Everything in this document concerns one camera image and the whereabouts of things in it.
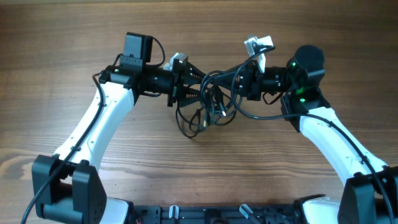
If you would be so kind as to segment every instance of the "robotic hand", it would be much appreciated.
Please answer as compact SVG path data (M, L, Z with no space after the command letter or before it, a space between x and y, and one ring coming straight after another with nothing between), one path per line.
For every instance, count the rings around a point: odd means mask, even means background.
M164 58L160 64L148 65L153 40L160 45ZM32 166L35 197L22 223L34 205L38 217L63 223L394 223L398 219L398 168L388 167L365 149L324 99L319 88L325 74L322 51L304 45L286 67L266 67L265 53L275 49L271 37L250 37L244 43L250 55L244 63L205 74L181 53L160 68L165 61L160 42L148 35L127 33L124 53L93 76L97 93L74 132L52 157L36 158ZM192 85L200 85L199 90ZM220 87L229 90L230 95ZM268 103L264 97L267 93L279 94ZM336 170L345 186L341 203L326 195L312 195L293 205L160 208L134 206L132 202L107 197L98 170L109 141L140 95L160 94L168 95L167 106L177 103L177 124L188 138L212 124L230 123L237 112L252 119L290 121ZM259 117L240 107L243 97L260 101L261 96L266 104L280 98L283 115ZM201 108L191 119L185 118L180 108L198 101ZM189 124L193 135L184 131L178 116ZM229 120L220 123L223 118ZM72 184L60 181L69 175ZM383 199L376 199L375 191Z

